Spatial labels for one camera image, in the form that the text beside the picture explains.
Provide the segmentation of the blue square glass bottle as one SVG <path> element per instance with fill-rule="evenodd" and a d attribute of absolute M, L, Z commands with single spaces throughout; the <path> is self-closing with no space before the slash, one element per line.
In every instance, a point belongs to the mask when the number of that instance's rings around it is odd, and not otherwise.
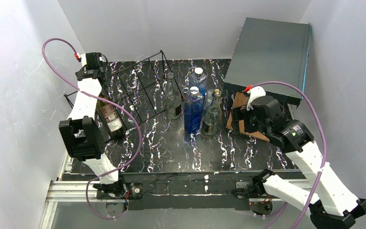
<path fill-rule="evenodd" d="M 190 134 L 200 129 L 204 96 L 196 86 L 187 89 L 184 96 L 184 128 Z"/>

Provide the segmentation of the dark green wine bottle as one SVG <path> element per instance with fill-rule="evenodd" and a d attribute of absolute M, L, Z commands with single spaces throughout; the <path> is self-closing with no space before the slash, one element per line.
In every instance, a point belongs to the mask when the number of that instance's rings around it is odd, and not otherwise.
<path fill-rule="evenodd" d="M 113 139 L 122 137 L 124 135 L 124 127 L 115 107 L 107 102 L 98 100 L 96 109 L 109 136 Z"/>

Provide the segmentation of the clear glass bottle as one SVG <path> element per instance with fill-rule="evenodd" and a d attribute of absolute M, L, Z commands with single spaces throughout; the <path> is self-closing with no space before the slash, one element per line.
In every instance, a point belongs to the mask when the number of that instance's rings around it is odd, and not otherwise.
<path fill-rule="evenodd" d="M 163 107 L 170 119 L 177 119 L 182 112 L 182 98 L 172 72 L 167 73 L 164 87 Z"/>

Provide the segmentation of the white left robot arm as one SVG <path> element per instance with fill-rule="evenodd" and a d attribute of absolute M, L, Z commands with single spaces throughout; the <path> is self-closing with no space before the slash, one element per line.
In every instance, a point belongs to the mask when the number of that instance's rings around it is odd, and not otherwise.
<path fill-rule="evenodd" d="M 100 107 L 97 99 L 109 73 L 108 62 L 100 52 L 85 53 L 80 59 L 82 68 L 75 74 L 79 91 L 68 118 L 60 121 L 59 131 L 69 156 L 83 162 L 99 177 L 94 188 L 112 198 L 121 198 L 126 193 L 125 186 L 104 152 L 105 139 L 95 121 L 96 111 L 100 110 L 107 115 L 104 120 L 113 130 L 123 128 L 114 106 Z"/>

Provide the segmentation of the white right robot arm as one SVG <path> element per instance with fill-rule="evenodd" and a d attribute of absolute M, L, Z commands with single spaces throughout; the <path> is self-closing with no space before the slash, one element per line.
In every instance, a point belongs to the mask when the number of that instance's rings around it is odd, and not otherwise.
<path fill-rule="evenodd" d="M 249 185 L 234 190 L 238 198 L 278 197 L 301 210 L 318 229 L 348 229 L 366 214 L 366 199 L 349 191 L 323 158 L 311 132 L 302 122 L 286 118 L 276 99 L 271 96 L 252 99 L 247 105 L 233 107 L 231 114 L 235 131 L 243 121 L 246 132 L 262 132 L 312 185 L 306 191 L 264 169 Z"/>

